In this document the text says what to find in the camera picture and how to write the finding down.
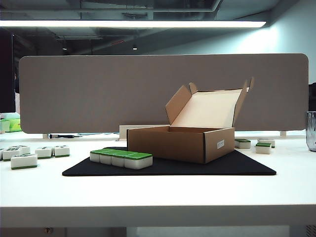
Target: screwdriver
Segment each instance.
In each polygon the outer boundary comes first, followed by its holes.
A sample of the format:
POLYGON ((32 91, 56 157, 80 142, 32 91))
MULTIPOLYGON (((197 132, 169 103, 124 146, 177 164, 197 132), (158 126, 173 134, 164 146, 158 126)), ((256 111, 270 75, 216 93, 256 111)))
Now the screwdriver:
POLYGON ((54 135, 50 134, 49 138, 75 138, 75 137, 82 137, 82 136, 75 136, 75 135, 54 135))

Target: box lid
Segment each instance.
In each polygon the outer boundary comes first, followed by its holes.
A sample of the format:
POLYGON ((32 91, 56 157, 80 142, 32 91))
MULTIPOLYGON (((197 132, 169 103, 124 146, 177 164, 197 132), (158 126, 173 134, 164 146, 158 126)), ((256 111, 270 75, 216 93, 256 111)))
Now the box lid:
POLYGON ((166 105, 170 125, 185 127, 232 127, 245 97, 253 87, 254 78, 239 89, 201 91, 190 83, 184 85, 166 105))

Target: ceiling light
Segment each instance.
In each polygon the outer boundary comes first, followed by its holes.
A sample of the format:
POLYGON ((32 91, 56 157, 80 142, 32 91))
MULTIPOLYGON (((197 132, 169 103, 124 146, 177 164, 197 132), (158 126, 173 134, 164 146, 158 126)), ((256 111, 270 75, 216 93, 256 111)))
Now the ceiling light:
POLYGON ((0 27, 259 28, 265 21, 1 21, 0 27))

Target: gray partition board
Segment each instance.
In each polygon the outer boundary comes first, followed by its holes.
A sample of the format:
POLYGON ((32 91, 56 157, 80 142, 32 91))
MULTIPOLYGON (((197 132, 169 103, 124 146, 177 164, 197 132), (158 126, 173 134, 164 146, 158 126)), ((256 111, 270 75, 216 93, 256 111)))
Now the gray partition board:
POLYGON ((19 72, 27 133, 168 124, 165 105, 189 82, 199 90, 219 90, 241 88, 255 77, 237 130, 304 129, 308 110, 304 54, 28 56, 19 72))

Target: black mat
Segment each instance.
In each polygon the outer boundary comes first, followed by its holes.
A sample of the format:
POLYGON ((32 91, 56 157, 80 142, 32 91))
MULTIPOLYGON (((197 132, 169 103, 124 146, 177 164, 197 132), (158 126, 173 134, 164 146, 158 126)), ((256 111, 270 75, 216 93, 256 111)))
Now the black mat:
MULTIPOLYGON (((126 147, 108 147, 126 150, 126 147)), ((208 164, 194 164, 175 160, 154 158, 153 165, 140 170, 91 162, 84 159, 65 170, 64 176, 122 176, 122 175, 275 175, 269 167, 233 151, 208 164)))

